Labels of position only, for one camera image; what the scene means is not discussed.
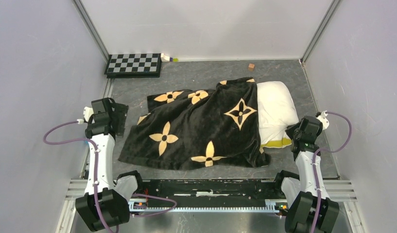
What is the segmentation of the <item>black pillowcase with yellow flowers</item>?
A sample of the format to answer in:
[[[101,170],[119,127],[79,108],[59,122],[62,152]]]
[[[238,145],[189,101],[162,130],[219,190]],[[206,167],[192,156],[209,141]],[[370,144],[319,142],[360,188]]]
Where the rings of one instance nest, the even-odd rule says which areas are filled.
[[[149,95],[148,113],[131,127],[119,161],[164,170],[269,165],[271,157],[261,149],[257,90],[254,78],[244,77],[214,89]]]

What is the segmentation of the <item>white pillow with yellow edge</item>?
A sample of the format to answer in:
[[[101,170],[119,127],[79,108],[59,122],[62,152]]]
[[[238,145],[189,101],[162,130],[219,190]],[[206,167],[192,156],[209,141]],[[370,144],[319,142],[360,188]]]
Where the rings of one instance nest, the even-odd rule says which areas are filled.
[[[261,148],[284,148],[292,144],[286,129],[299,122],[287,86],[280,81],[257,84]]]

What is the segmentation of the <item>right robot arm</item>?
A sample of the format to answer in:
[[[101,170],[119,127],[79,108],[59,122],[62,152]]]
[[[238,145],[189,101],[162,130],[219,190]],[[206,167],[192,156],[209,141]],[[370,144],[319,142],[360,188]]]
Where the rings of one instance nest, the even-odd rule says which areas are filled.
[[[298,174],[284,170],[278,173],[273,193],[287,200],[287,233],[330,233],[335,226],[340,208],[324,186],[319,146],[315,143],[328,126],[324,116],[305,116],[285,131],[292,141],[291,152]]]

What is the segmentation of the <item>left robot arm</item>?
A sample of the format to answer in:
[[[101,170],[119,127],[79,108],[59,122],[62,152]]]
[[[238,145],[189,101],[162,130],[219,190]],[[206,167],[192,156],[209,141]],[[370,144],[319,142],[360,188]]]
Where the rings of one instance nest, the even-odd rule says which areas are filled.
[[[112,98],[94,100],[84,109],[86,141],[89,145],[88,180],[84,195],[75,207],[91,232],[110,230],[130,219],[128,200],[144,194],[145,185],[137,171],[114,179],[112,155],[117,137],[122,137],[128,106]]]

